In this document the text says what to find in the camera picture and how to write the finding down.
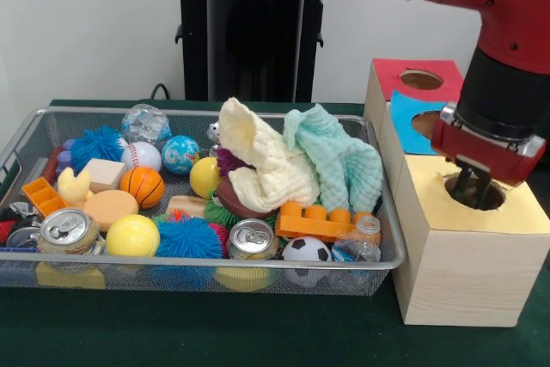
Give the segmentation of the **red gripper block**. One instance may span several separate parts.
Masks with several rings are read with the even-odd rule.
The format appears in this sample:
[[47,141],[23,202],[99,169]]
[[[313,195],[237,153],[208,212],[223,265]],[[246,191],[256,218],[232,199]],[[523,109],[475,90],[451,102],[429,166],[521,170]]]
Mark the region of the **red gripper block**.
[[464,203],[473,172],[471,167],[481,170],[475,173],[474,208],[482,209],[491,178],[511,187],[521,185],[542,158],[547,141],[533,136],[526,143],[511,148],[439,119],[433,128],[431,147],[461,169],[453,189],[453,199],[457,202]]

